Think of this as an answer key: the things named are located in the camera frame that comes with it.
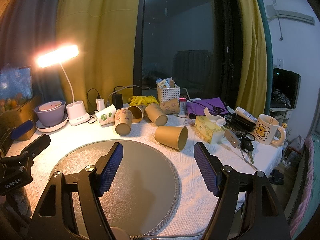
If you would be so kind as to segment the patterned paper cup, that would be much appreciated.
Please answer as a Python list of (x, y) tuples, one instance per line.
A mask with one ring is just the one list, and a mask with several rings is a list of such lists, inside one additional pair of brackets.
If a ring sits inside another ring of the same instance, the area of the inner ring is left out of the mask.
[(131, 132), (132, 113), (130, 110), (121, 108), (114, 115), (115, 130), (119, 135), (128, 135)]

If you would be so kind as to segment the brown cup open mouth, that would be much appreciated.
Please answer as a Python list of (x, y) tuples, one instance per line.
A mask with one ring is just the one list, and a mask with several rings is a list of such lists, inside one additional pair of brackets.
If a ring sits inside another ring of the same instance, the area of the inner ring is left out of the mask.
[(133, 105), (128, 110), (132, 113), (132, 123), (137, 124), (143, 120), (145, 115), (144, 105)]

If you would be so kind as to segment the purple bowl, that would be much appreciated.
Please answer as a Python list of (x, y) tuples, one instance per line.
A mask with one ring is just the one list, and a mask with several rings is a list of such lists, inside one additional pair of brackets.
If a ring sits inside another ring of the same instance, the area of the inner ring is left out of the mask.
[(51, 101), (35, 107), (34, 112), (44, 126), (52, 127), (63, 120), (65, 105), (63, 100)]

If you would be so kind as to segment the blue picture bag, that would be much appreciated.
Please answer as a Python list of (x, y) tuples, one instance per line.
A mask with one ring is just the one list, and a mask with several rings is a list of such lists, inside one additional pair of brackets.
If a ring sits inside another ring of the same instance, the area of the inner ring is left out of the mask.
[(1, 114), (23, 105), (33, 97), (30, 66), (1, 69)]

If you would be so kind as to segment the white desk lamp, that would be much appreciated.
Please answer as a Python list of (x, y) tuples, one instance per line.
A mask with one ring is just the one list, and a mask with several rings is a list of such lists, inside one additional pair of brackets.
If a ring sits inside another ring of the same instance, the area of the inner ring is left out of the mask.
[(78, 55), (79, 49), (76, 44), (64, 44), (56, 50), (40, 54), (35, 59), (36, 64), (40, 68), (46, 68), (57, 64), (61, 67), (72, 94), (72, 102), (66, 105), (68, 121), (71, 126), (76, 126), (89, 120), (89, 114), (85, 109), (84, 102), (82, 100), (75, 101), (73, 86), (62, 65), (64, 62), (69, 61)]

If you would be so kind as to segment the black car key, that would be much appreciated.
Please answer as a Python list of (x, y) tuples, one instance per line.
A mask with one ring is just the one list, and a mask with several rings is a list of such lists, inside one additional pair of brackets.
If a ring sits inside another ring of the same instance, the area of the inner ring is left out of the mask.
[(254, 148), (252, 145), (252, 141), (243, 137), (241, 139), (240, 148), (248, 154), (250, 162), (252, 164), (254, 164), (254, 159), (253, 159), (253, 155), (252, 155)]

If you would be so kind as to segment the round grey placemat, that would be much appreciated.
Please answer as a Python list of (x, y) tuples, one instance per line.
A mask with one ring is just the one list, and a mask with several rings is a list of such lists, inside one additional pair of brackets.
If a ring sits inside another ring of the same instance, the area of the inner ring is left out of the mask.
[[(64, 175), (80, 172), (106, 155), (115, 140), (94, 142), (64, 156), (52, 169)], [(179, 200), (180, 181), (172, 162), (159, 150), (140, 142), (118, 140), (123, 158), (109, 191), (99, 198), (110, 226), (130, 236), (157, 235), (174, 216)], [(79, 233), (88, 238), (78, 193), (73, 206)]]

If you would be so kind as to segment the yellow tissue pack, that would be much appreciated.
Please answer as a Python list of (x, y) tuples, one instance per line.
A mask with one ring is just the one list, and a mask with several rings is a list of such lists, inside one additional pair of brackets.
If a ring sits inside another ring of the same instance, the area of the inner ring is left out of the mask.
[(211, 122), (206, 116), (196, 116), (194, 127), (197, 130), (197, 135), (209, 144), (225, 140), (225, 130)]

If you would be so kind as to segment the white tube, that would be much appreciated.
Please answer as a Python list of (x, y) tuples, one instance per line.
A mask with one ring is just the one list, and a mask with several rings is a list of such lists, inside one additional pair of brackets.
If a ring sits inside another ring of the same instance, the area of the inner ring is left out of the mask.
[(257, 119), (250, 113), (248, 113), (248, 111), (244, 110), (241, 107), (236, 107), (235, 112), (237, 115), (243, 117), (244, 119), (256, 124), (257, 123)]

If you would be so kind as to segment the black power adapter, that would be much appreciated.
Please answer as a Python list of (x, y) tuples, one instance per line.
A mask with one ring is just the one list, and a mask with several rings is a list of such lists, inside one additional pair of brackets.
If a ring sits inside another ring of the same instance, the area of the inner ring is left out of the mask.
[(115, 106), (116, 109), (123, 108), (123, 96), (120, 93), (112, 94), (112, 104)]

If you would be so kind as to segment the yellow curtain right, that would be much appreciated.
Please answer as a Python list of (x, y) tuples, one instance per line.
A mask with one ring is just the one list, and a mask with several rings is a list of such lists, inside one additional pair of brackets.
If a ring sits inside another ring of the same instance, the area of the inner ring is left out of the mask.
[(265, 109), (267, 51), (257, 0), (239, 0), (242, 27), (242, 68), (236, 105), (255, 117)]

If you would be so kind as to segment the yellow curtain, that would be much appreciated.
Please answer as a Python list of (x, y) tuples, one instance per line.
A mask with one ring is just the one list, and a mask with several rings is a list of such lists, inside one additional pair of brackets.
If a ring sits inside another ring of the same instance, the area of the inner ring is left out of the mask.
[(242, 68), (236, 105), (255, 117), (265, 109), (267, 51), (257, 0), (239, 0), (242, 27)]
[(58, 45), (76, 44), (79, 55), (63, 64), (60, 80), (67, 102), (95, 108), (116, 86), (133, 83), (133, 58), (139, 0), (59, 0)]

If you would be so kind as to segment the black monitor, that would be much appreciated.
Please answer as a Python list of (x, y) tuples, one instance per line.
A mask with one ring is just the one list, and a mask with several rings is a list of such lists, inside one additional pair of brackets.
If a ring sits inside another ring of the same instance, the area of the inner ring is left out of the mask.
[(271, 107), (294, 109), (297, 104), (301, 76), (295, 72), (274, 68)]

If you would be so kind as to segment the yellow curtain left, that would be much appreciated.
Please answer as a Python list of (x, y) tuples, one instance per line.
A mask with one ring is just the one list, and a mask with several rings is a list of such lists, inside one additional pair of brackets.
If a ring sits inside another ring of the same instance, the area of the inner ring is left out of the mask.
[(63, 64), (60, 80), (67, 102), (95, 108), (116, 86), (133, 83), (133, 58), (139, 0), (59, 0), (58, 45), (76, 44), (79, 55)]

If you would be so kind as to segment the white air conditioner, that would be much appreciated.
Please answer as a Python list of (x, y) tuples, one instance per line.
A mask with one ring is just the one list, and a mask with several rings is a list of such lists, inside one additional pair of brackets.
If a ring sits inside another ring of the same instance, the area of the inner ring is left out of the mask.
[(295, 12), (295, 11), (287, 11), (287, 10), (276, 10), (273, 5), (267, 5), (266, 6), (266, 11), (269, 15), (269, 20), (272, 20), (274, 18), (285, 18), (289, 20), (294, 20), (294, 21), (299, 21), (299, 22), (304, 22), (310, 25), (315, 25), (315, 18), (302, 14), (300, 12)]

